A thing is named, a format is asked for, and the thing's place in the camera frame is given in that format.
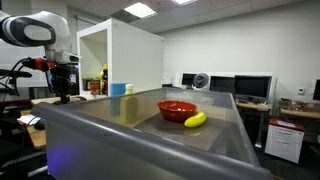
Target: red bowl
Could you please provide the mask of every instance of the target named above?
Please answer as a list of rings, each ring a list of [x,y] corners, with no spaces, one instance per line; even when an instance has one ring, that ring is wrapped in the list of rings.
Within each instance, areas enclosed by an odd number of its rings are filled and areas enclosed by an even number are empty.
[[[184,101],[166,100],[158,102],[162,116],[169,121],[185,122],[194,115],[197,106]]]

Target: fan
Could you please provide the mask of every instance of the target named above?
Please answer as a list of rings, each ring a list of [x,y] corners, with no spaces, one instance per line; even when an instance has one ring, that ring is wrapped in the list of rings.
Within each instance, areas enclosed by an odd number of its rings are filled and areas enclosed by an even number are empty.
[[[197,74],[193,78],[192,88],[194,90],[206,91],[208,88],[209,76],[205,73]]]

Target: computer monitor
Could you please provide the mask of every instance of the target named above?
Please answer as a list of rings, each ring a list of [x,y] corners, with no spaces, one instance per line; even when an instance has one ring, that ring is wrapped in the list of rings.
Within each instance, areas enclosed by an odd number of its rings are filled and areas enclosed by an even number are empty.
[[[313,100],[320,101],[320,79],[317,80],[316,87],[314,88]]]
[[[68,66],[70,68],[70,75],[69,79],[71,82],[70,85],[70,93],[71,95],[79,95],[79,71],[78,71],[78,64],[71,64]],[[50,93],[57,93],[57,90],[55,89],[53,83],[52,83],[52,78],[53,75],[51,71],[46,71],[45,72],[46,79],[47,79],[47,84],[48,84],[48,90]]]
[[[234,77],[211,76],[210,91],[234,93]]]
[[[186,74],[183,73],[182,76],[182,85],[191,86],[193,84],[193,79],[196,76],[196,74]]]
[[[245,98],[267,100],[269,97],[271,76],[235,76],[236,95]]]

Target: ceiling light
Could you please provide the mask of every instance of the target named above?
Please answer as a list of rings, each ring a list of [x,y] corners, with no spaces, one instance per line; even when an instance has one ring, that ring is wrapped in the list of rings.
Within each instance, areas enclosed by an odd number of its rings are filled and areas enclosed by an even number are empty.
[[[197,0],[172,0],[173,2],[177,3],[178,5],[185,5]]]
[[[153,16],[157,14],[155,11],[153,11],[151,8],[148,6],[142,4],[142,3],[136,3],[132,6],[129,6],[124,9],[125,11],[128,11],[129,13],[138,16],[139,18],[145,18],[149,16]]]

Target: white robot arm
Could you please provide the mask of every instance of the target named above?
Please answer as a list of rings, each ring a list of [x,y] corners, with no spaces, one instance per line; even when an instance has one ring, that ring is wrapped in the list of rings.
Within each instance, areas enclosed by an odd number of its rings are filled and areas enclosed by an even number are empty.
[[[0,39],[15,46],[44,46],[46,59],[54,63],[79,61],[78,56],[70,53],[67,21],[51,12],[11,17],[0,11]]]

